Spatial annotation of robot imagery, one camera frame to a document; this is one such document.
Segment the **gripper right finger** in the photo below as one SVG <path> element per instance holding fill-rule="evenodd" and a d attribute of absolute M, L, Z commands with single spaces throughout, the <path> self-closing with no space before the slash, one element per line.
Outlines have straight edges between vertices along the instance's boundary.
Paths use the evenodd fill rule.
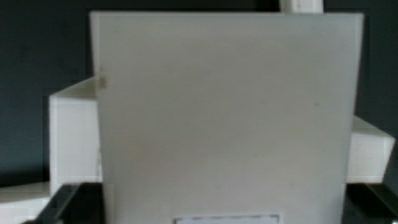
<path fill-rule="evenodd" d="M 383 184 L 347 184 L 340 224 L 398 224 L 398 195 Z"/>

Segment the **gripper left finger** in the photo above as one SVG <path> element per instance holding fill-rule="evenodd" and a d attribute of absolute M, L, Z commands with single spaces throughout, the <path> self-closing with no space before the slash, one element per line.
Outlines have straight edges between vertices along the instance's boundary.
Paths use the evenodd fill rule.
<path fill-rule="evenodd" d="M 22 224 L 106 224 L 102 184 L 63 184 L 36 217 Z"/>

